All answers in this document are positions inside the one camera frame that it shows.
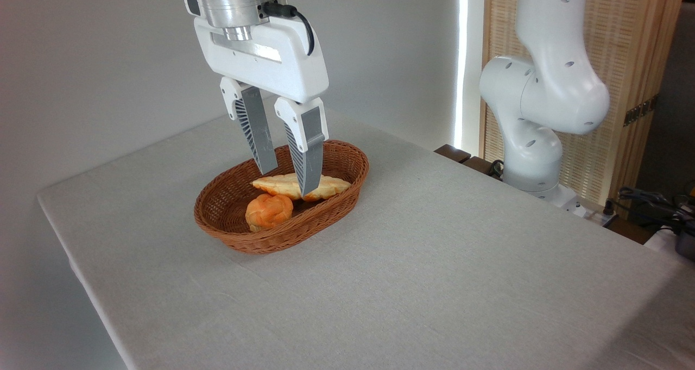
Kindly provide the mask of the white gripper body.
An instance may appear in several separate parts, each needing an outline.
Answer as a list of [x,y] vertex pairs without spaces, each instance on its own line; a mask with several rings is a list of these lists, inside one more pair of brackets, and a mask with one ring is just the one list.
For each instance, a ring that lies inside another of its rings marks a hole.
[[308,55],[305,24],[297,18],[271,17],[251,26],[251,39],[232,41],[205,18],[194,18],[204,58],[222,76],[275,93],[299,103],[320,97],[328,89],[328,74],[317,38]]

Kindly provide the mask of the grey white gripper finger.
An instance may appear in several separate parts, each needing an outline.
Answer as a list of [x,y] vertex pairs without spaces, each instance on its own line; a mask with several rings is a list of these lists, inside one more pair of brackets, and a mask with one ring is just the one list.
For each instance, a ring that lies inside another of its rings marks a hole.
[[328,139],[323,101],[315,98],[301,104],[280,97],[275,101],[275,111],[285,123],[293,167],[304,197],[318,188],[323,170],[323,142]]
[[228,116],[240,124],[259,172],[266,174],[276,169],[275,148],[259,88],[228,76],[221,78],[219,88]]

